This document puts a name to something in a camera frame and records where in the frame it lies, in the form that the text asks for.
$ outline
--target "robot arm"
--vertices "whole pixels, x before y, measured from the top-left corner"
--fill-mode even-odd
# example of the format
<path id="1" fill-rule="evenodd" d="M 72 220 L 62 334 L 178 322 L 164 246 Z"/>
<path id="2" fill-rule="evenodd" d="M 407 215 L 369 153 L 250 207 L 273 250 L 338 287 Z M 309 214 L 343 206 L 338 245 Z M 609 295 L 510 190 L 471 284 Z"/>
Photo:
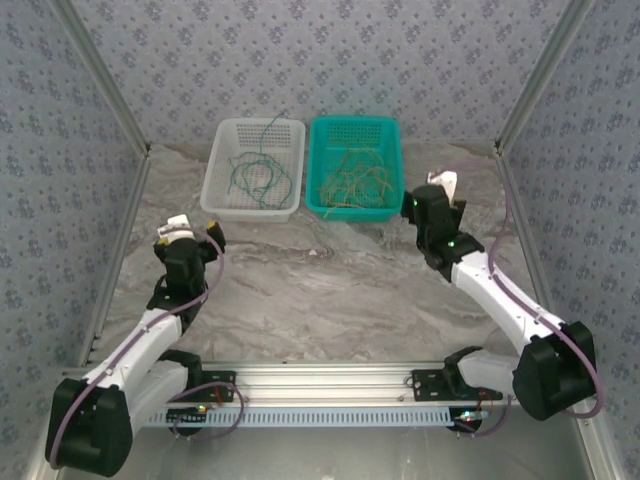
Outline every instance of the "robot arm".
<path id="1" fill-rule="evenodd" d="M 54 468 L 115 475 L 149 417 L 202 383 L 199 357 L 168 349 L 206 300 L 205 264 L 216 260 L 218 251 L 196 241 L 185 215 L 169 219 L 158 234 L 154 251 L 167 273 L 158 280 L 142 319 L 99 366 L 80 380 L 63 380 L 54 392 L 45 449 Z M 224 252 L 217 223 L 209 224 L 207 235 Z"/>
<path id="2" fill-rule="evenodd" d="M 490 273 L 483 246 L 459 230 L 466 203 L 453 200 L 455 173 L 405 194 L 402 216 L 416 225 L 416 245 L 427 264 L 471 296 L 507 334 L 518 357 L 468 348 L 445 360 L 449 382 L 514 395 L 532 417 L 544 420 L 595 393 L 591 376 L 576 355 L 540 317 L 557 327 L 595 365 L 593 338 L 580 322 L 564 323 L 529 298 L 497 268 Z M 494 280 L 499 275 L 522 308 Z"/>

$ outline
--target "blue patterned wall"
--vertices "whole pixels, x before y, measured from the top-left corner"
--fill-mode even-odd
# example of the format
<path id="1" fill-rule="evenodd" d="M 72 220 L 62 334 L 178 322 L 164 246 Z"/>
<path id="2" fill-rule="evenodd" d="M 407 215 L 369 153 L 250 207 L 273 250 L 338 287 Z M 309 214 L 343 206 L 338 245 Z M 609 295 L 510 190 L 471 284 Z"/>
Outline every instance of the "blue patterned wall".
<path id="1" fill-rule="evenodd" d="M 77 361 L 138 160 L 45 0 L 0 2 L 0 478 Z"/>
<path id="2" fill-rule="evenodd" d="M 640 478 L 640 4 L 598 2 L 509 154 L 557 312 L 595 334 Z"/>
<path id="3" fill-rule="evenodd" d="M 493 139 L 567 0 L 74 0 L 142 131 L 211 142 L 282 110 Z"/>

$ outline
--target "plastic basket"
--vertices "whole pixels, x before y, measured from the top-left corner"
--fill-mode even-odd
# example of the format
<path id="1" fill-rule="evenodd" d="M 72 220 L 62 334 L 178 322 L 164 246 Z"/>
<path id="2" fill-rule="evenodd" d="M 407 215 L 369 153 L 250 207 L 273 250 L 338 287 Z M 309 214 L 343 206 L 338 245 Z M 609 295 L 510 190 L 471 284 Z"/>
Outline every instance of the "plastic basket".
<path id="1" fill-rule="evenodd" d="M 370 167 L 381 165 L 393 191 L 386 190 L 380 196 L 375 185 L 363 185 L 358 192 L 361 208 L 323 204 L 321 189 L 327 177 L 356 163 Z M 403 198 L 402 149 L 398 123 L 394 119 L 332 116 L 313 120 L 306 192 L 310 210 L 324 220 L 385 222 L 400 212 Z"/>
<path id="2" fill-rule="evenodd" d="M 272 120 L 233 118 L 220 122 L 200 195 L 203 210 L 220 220 L 236 222 L 286 222 L 297 210 L 302 188 L 305 126 L 298 120 L 278 118 L 265 131 Z M 231 185 L 232 162 L 237 165 L 237 161 L 230 159 L 246 152 L 258 152 L 261 137 L 262 152 L 277 160 L 291 179 L 290 190 L 288 180 L 283 178 L 262 197 L 269 208 L 260 208 L 260 203 L 251 195 Z M 246 155 L 243 161 L 251 159 L 252 155 Z M 248 178 L 252 186 L 260 187 L 269 182 L 271 175 L 269 168 L 256 166 L 250 170 Z"/>

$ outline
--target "marble table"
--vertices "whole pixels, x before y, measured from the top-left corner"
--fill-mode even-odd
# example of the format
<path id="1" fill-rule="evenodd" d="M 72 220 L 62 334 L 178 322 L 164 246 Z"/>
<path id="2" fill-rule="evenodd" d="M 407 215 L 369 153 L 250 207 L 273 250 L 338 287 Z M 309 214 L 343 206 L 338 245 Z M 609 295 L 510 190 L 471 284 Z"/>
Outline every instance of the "marble table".
<path id="1" fill-rule="evenodd" d="M 468 200 L 462 228 L 490 246 L 504 217 L 492 161 L 446 144 L 403 146 L 406 186 L 430 169 L 464 163 L 458 196 Z M 140 319 L 163 266 L 153 254 L 156 229 L 199 206 L 208 148 L 151 149 L 151 168 L 102 337 L 104 358 Z M 431 271 L 415 247 L 415 227 L 399 216 L 384 224 L 334 223 L 301 201 L 286 224 L 224 223 L 226 268 L 219 287 L 177 348 L 203 360 L 441 360 L 469 345 L 508 353 L 497 325 Z M 499 265 L 532 293 L 520 242 L 509 227 Z M 217 268 L 209 267 L 208 275 Z"/>

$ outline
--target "metal corner post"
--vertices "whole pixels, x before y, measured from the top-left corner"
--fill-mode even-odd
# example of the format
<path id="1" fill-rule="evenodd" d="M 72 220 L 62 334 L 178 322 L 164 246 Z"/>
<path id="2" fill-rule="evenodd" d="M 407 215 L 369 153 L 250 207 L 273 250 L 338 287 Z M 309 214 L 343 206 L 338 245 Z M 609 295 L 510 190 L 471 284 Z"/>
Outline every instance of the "metal corner post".
<path id="1" fill-rule="evenodd" d="M 501 152 L 511 149 L 594 3 L 595 0 L 569 0 L 498 135 Z"/>
<path id="2" fill-rule="evenodd" d="M 111 298 L 113 297 L 118 276 L 120 275 L 120 267 L 122 266 L 122 261 L 124 259 L 125 248 L 129 241 L 133 222 L 135 221 L 136 214 L 138 213 L 138 205 L 140 204 L 142 192 L 144 191 L 147 174 L 149 173 L 149 166 L 149 158 L 148 155 L 145 154 L 138 165 L 138 170 L 136 171 L 133 181 L 133 187 L 129 193 L 129 198 L 127 198 L 127 203 L 125 204 L 120 229 L 118 230 L 114 240 L 113 250 L 111 251 L 109 263 L 106 267 L 105 276 L 102 280 L 102 284 L 100 285 L 100 290 L 98 290 L 98 296 L 91 313 L 89 325 L 87 326 L 87 332 L 84 342 L 82 343 L 82 349 L 80 350 L 77 365 L 85 366 L 87 364 L 93 342 L 102 331 L 104 322 L 107 318 L 109 306 L 111 305 Z"/>
<path id="3" fill-rule="evenodd" d="M 504 179 L 504 188 L 510 189 L 512 194 L 513 219 L 538 302 L 543 308 L 554 311 L 551 289 L 527 221 L 524 204 L 518 193 L 508 158 L 501 152 L 498 152 L 498 168 Z M 576 408 L 578 411 L 585 412 L 589 409 L 589 403 L 586 401 L 577 404 Z M 576 425 L 595 478 L 598 480 L 625 480 L 624 470 L 613 447 L 611 432 L 603 415 L 600 414 L 590 420 L 576 420 Z"/>
<path id="4" fill-rule="evenodd" d="M 102 57 L 100 57 L 98 49 L 93 40 L 91 40 L 91 35 L 89 35 L 87 28 L 78 15 L 78 11 L 71 3 L 71 0 L 49 0 L 49 4 L 91 73 L 93 81 L 102 92 L 109 107 L 111 107 L 122 131 L 135 148 L 136 153 L 139 156 L 144 155 L 147 152 L 147 142 L 144 139 L 142 130 L 140 130 L 138 122 L 136 122 L 131 113 Z"/>

